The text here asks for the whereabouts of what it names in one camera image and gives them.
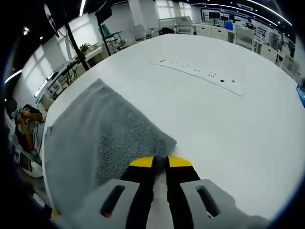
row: ceiling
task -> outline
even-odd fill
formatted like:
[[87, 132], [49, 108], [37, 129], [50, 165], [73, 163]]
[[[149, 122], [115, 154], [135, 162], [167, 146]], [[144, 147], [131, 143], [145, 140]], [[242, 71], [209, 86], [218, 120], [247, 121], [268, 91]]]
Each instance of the ceiling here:
[[[84, 13], [85, 12], [95, 12], [105, 0], [86, 0]], [[122, 2], [123, 0], [108, 0], [110, 4], [115, 4]], [[175, 2], [184, 1], [190, 4], [192, 3], [214, 3], [222, 5], [230, 5], [238, 7], [236, 4], [241, 3], [254, 9], [257, 9], [257, 14], [277, 23], [279, 17], [271, 13], [270, 11], [264, 9], [261, 6], [258, 6], [254, 3], [248, 2], [247, 0], [173, 0]], [[257, 2], [272, 8], [274, 11], [280, 12], [278, 6], [274, 3], [273, 0], [256, 0]], [[79, 16], [81, 0], [10, 0], [12, 4], [12, 10], [8, 12], [14, 12], [15, 19], [10, 21], [10, 28], [7, 30], [7, 34], [11, 35], [12, 39], [19, 37], [18, 42], [16, 43], [15, 54], [13, 58], [13, 67], [15, 71], [22, 69], [26, 61], [30, 56], [35, 52], [35, 50], [41, 45], [48, 41], [52, 36], [52, 29], [49, 25], [49, 22], [44, 13], [43, 5], [46, 2], [52, 12], [52, 16], [56, 23], [57, 28], [60, 28], [64, 25], [65, 15], [68, 21], [73, 20]], [[22, 28], [26, 26], [30, 29], [28, 35], [22, 35]], [[292, 26], [290, 26], [285, 21], [281, 20], [281, 24], [277, 27], [278, 30], [286, 34], [291, 34], [292, 40], [294, 38], [294, 32]]]

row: gray towel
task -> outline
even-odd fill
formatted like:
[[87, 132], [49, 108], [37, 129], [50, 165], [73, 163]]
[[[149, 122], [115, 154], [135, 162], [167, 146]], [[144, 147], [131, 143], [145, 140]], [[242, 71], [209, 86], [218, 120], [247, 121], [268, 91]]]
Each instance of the gray towel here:
[[55, 208], [75, 210], [130, 162], [167, 156], [176, 141], [100, 79], [82, 92], [45, 136], [45, 172]]

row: ceiling light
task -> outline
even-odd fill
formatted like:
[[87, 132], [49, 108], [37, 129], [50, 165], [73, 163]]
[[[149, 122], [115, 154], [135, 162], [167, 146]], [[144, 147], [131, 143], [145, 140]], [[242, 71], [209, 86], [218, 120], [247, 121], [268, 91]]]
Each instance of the ceiling light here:
[[284, 18], [281, 14], [275, 12], [274, 10], [272, 10], [272, 9], [270, 9], [270, 8], [264, 6], [264, 5], [262, 5], [262, 4], [260, 4], [260, 3], [256, 2], [256, 1], [252, 1], [252, 0], [247, 0], [247, 1], [252, 2], [252, 3], [254, 3], [254, 4], [257, 4], [257, 5], [261, 6], [261, 7], [264, 7], [265, 9], [267, 9], [267, 10], [269, 10], [270, 12], [274, 13], [275, 15], [277, 15], [278, 17], [280, 17], [281, 19], [283, 19], [283, 20], [286, 21], [289, 25], [292, 26], [292, 24], [291, 24], [286, 18]]
[[23, 27], [23, 35], [27, 35], [29, 33], [30, 29], [28, 27]]
[[82, 16], [82, 13], [84, 12], [86, 0], [81, 0], [81, 9], [80, 9], [80, 16]]
[[18, 72], [14, 73], [13, 75], [11, 75], [9, 78], [7, 78], [4, 83], [7, 83], [8, 81], [10, 81], [12, 78], [14, 78], [16, 75], [20, 74], [22, 72], [22, 69], [19, 70]]
[[277, 24], [275, 24], [274, 22], [270, 21], [270, 20], [267, 19], [267, 18], [264, 18], [264, 17], [261, 16], [261, 15], [258, 15], [258, 14], [256, 14], [256, 13], [251, 12], [251, 11], [247, 11], [247, 10], [244, 10], [244, 9], [240, 9], [240, 8], [237, 8], [237, 7], [234, 7], [234, 6], [226, 6], [226, 5], [214, 4], [214, 3], [193, 3], [193, 4], [191, 4], [191, 5], [224, 6], [224, 7], [229, 7], [229, 8], [233, 8], [233, 9], [236, 9], [236, 10], [242, 10], [242, 11], [245, 11], [245, 12], [247, 12], [247, 13], [251, 13], [251, 14], [257, 16], [257, 17], [260, 17], [260, 18], [262, 18], [262, 19], [268, 21], [269, 23], [271, 23], [271, 24], [277, 26]]

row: black pole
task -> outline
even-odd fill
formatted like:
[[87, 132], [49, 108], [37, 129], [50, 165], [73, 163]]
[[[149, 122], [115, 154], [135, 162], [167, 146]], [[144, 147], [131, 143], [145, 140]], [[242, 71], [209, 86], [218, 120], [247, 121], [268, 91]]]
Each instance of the black pole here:
[[109, 50], [108, 45], [107, 45], [106, 38], [105, 38], [105, 36], [104, 36], [103, 30], [102, 30], [102, 27], [101, 27], [101, 24], [99, 23], [99, 20], [97, 20], [97, 22], [98, 22], [98, 25], [99, 25], [99, 28], [100, 28], [100, 31], [101, 31], [101, 35], [102, 35], [102, 37], [103, 37], [103, 41], [104, 41], [104, 44], [105, 44], [105, 46], [106, 46], [108, 55], [111, 56], [110, 50]]
[[75, 50], [75, 52], [78, 56], [78, 59], [80, 60], [81, 64], [83, 65], [84, 69], [87, 71], [87, 70], [89, 70], [89, 67], [86, 63], [84, 55], [81, 53], [81, 51], [77, 47], [77, 44], [76, 44], [75, 39], [73, 37], [71, 28], [69, 26], [68, 17], [67, 17], [67, 14], [66, 14], [65, 5], [64, 5], [63, 0], [62, 0], [62, 7], [63, 7], [64, 18], [65, 18], [65, 27], [66, 27], [66, 30], [67, 30], [68, 37], [69, 37], [69, 39], [71, 41], [71, 44], [72, 44], [72, 46], [73, 46], [73, 48], [74, 48], [74, 50]]
[[68, 36], [69, 36], [69, 39], [70, 39], [70, 41], [71, 41], [71, 44], [72, 44], [72, 46], [73, 46], [73, 48], [74, 48], [74, 50], [75, 50], [75, 52], [76, 52], [76, 54], [77, 54], [77, 56], [78, 56], [78, 59], [80, 60], [81, 64], [83, 65], [84, 69], [85, 69], [86, 71], [89, 70], [89, 67], [88, 67], [88, 65], [87, 65], [87, 63], [86, 63], [86, 60], [85, 60], [84, 55], [81, 53], [81, 51], [80, 51], [79, 48], [77, 47], [77, 44], [76, 44], [75, 39], [74, 39], [74, 37], [73, 37], [73, 34], [72, 34], [71, 29], [70, 29], [69, 23], [65, 22], [65, 27], [66, 27], [67, 34], [68, 34]]

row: white tabletop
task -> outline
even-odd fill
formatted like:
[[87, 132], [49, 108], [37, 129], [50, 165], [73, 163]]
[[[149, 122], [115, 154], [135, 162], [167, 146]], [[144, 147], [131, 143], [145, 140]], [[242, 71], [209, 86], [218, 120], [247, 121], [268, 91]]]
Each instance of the white tabletop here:
[[95, 55], [101, 53], [103, 51], [103, 47], [98, 47], [95, 50], [91, 51], [90, 53], [86, 54], [86, 60], [91, 59]]
[[[245, 84], [244, 95], [151, 64], [162, 58], [228, 74]], [[202, 36], [146, 40], [77, 79], [50, 107], [46, 127], [98, 78], [176, 139], [174, 154], [190, 160], [201, 179], [232, 195], [245, 213], [271, 218], [298, 183], [305, 162], [304, 108], [293, 79], [264, 57]]]

